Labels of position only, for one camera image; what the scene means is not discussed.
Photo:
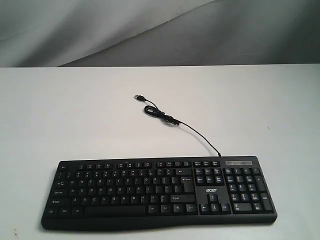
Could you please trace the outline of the black acer keyboard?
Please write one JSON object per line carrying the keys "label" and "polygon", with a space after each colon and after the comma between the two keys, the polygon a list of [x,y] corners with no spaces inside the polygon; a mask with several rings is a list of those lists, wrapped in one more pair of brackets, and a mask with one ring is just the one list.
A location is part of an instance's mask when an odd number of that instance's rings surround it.
{"label": "black acer keyboard", "polygon": [[41,225],[126,231],[271,224],[277,216],[255,156],[65,160],[57,166]]}

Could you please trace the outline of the grey backdrop cloth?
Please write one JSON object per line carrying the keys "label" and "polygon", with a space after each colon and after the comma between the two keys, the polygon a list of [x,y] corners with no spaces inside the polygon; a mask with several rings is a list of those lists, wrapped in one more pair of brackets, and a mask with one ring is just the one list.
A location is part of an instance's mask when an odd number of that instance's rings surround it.
{"label": "grey backdrop cloth", "polygon": [[317,0],[3,0],[1,67],[312,64]]}

